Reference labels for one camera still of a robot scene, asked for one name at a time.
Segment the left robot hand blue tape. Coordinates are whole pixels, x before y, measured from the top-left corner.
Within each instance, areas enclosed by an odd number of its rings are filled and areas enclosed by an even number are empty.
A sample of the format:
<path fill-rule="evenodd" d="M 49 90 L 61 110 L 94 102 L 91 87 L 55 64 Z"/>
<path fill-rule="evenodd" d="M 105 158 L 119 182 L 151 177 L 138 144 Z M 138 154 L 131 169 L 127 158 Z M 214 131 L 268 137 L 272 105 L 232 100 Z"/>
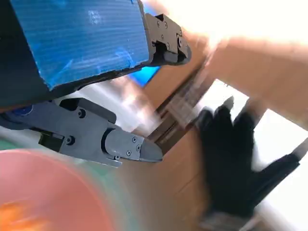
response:
<path fill-rule="evenodd" d="M 144 12 L 139 0 L 3 0 L 0 3 L 0 124 L 41 134 L 58 153 L 113 167 L 160 162 L 152 141 L 116 125 L 116 115 L 65 96 L 143 67 L 183 65 L 181 27 Z"/>

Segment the right robot hand black glove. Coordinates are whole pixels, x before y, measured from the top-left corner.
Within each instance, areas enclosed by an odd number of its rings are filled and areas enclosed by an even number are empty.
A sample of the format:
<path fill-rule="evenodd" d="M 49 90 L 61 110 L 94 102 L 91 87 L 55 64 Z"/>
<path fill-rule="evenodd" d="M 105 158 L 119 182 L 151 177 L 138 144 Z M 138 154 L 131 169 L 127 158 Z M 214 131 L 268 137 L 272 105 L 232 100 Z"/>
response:
<path fill-rule="evenodd" d="M 232 106 L 230 97 L 214 112 L 205 108 L 199 114 L 205 180 L 214 211 L 247 218 L 299 166 L 300 159 L 287 154 L 254 171 L 255 118 L 243 111 L 232 120 Z"/>

